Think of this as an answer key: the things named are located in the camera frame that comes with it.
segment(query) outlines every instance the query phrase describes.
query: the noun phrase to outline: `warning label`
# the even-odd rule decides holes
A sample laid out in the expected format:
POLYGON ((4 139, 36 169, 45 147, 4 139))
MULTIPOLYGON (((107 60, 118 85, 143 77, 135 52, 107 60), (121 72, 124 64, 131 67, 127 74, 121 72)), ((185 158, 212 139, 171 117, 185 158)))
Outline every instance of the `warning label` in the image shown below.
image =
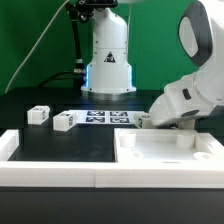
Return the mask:
POLYGON ((110 53, 107 55, 106 59, 104 60, 104 62, 111 62, 111 63, 116 63, 114 56, 112 54, 112 52, 110 51, 110 53))

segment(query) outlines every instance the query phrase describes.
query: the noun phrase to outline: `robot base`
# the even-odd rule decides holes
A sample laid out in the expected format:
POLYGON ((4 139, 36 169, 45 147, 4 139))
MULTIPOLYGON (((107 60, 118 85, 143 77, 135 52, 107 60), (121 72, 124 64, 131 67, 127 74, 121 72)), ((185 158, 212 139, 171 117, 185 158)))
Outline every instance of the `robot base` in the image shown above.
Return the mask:
POLYGON ((88 97, 96 100, 120 101, 136 95, 136 89, 125 93, 97 93, 86 90, 81 90, 83 97, 88 97))

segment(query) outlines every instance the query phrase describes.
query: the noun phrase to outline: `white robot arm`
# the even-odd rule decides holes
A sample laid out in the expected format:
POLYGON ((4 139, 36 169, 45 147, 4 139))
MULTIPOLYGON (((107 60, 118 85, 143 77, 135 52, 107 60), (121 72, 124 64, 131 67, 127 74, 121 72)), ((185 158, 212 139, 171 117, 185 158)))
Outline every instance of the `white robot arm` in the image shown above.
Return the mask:
POLYGON ((154 126, 206 117, 224 106, 224 0, 194 1, 181 18, 179 39, 199 69, 165 87, 149 110, 154 126))

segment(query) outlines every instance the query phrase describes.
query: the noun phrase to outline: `white cube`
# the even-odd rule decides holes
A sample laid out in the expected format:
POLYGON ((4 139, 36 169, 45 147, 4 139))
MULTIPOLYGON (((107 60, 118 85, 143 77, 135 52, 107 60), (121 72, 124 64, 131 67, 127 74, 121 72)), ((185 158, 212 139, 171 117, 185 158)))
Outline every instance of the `white cube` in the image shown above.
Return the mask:
POLYGON ((78 113, 64 111, 53 118, 53 129, 55 131, 68 131, 77 124, 78 113))
POLYGON ((139 112, 133 115, 135 126, 143 129, 155 129, 148 113, 139 112))
POLYGON ((40 125, 49 118, 50 108, 37 105, 27 112, 28 124, 40 125))

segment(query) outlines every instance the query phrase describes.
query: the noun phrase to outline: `green backdrop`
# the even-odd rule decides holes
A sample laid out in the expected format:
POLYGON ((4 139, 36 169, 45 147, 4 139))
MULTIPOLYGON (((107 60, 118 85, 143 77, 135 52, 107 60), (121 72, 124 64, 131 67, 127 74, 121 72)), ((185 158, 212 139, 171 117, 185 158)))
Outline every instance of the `green backdrop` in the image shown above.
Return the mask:
MULTIPOLYGON (((197 68, 182 50, 177 27, 182 13, 192 0, 145 0, 133 4, 129 36, 129 63, 133 66, 138 89, 163 89, 164 86, 197 68)), ((63 4, 63 0, 0 1, 0 94, 30 49, 63 4)), ((125 20, 129 5, 114 9, 125 20)), ((79 24, 85 63, 92 57, 91 22, 79 24)), ((12 88, 36 86, 42 80, 75 65, 72 29, 63 10, 34 54, 18 74, 12 88)), ((71 83, 57 83, 70 86, 71 83)))

